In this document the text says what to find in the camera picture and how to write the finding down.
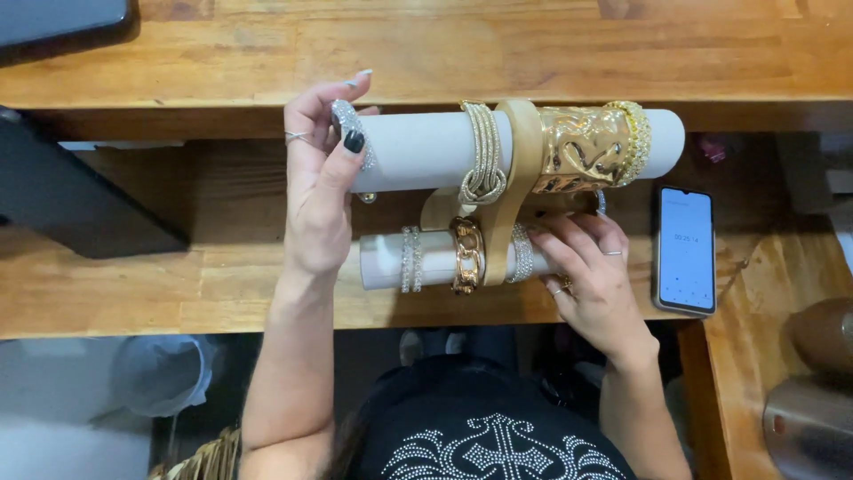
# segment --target person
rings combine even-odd
[[[543,278],[563,320],[608,358],[599,427],[498,364],[442,355],[383,378],[335,439],[333,293],[350,252],[348,190],[364,138],[334,144],[329,104],[369,86],[360,73],[284,109],[284,261],[242,418],[241,478],[690,478],[664,404],[659,344],[630,288],[628,239],[603,215],[548,215],[530,234],[572,281],[562,290]]]

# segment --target smartphone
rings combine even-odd
[[[656,203],[655,307],[699,316],[714,313],[717,273],[711,196],[663,186]]]

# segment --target woman's right hand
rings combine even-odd
[[[572,282],[562,290],[557,276],[542,277],[563,320],[617,368],[656,360],[659,344],[631,290],[628,238],[619,225],[603,215],[587,214],[550,214],[541,221],[550,231],[530,232],[532,242],[560,264]]]

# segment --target bracelet display stand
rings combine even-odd
[[[604,125],[607,111],[603,108],[567,108],[569,113],[560,117],[557,109],[544,114],[556,116],[552,121],[562,121],[575,132],[589,123],[589,128],[600,128],[605,137],[611,131]],[[681,120],[669,110],[645,110],[652,130],[651,149],[644,168],[637,178],[652,179],[662,176],[676,164],[684,145],[684,127]],[[421,211],[422,283],[450,284],[456,269],[456,246],[447,230],[450,220],[457,215],[472,215],[479,221],[484,251],[479,271],[481,286],[504,283],[515,272],[515,253],[512,229],[522,204],[529,196],[538,197],[539,204],[565,208],[566,205],[583,206],[586,199],[574,196],[588,195],[587,184],[567,193],[532,195],[531,192],[544,174],[543,158],[549,161],[546,149],[553,146],[543,141],[543,117],[540,109],[531,102],[509,100],[501,102],[494,111],[501,143],[499,168],[507,175],[506,190],[489,205],[481,205],[471,212],[456,198],[458,186],[474,167],[475,148],[473,127],[467,114],[401,114],[362,117],[367,138],[373,146],[377,164],[359,173],[353,192],[382,192],[391,190],[437,189]],[[554,198],[552,202],[542,197]],[[361,273],[366,290],[400,286],[403,236],[371,235],[361,238]],[[534,249],[533,274],[557,272],[558,267],[541,252]]]

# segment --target wood grain surface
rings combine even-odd
[[[60,116],[63,138],[279,137],[285,102],[373,68],[363,101],[382,105],[630,99],[694,131],[853,124],[847,0],[140,0],[131,33],[0,68],[0,104]]]
[[[15,226],[0,227],[0,337],[260,331],[281,270],[285,149],[279,140],[199,141],[182,148],[100,149],[89,164],[143,205],[188,232],[187,253],[86,260]],[[786,210],[769,138],[755,137],[711,165],[688,152],[665,179],[709,191],[717,202],[717,290],[724,292],[760,237]],[[648,319],[674,318],[650,302],[649,181],[607,192],[611,216],[631,238],[630,276]],[[415,225],[429,190],[355,202],[361,235]],[[483,288],[470,298],[449,286],[419,295],[364,291],[358,246],[340,272],[335,327],[542,323],[557,320],[537,280]]]
[[[700,478],[782,479],[764,446],[764,404],[776,385],[809,371],[786,324],[818,301],[850,296],[853,277],[828,220],[794,217],[761,240],[717,314],[680,333]]]

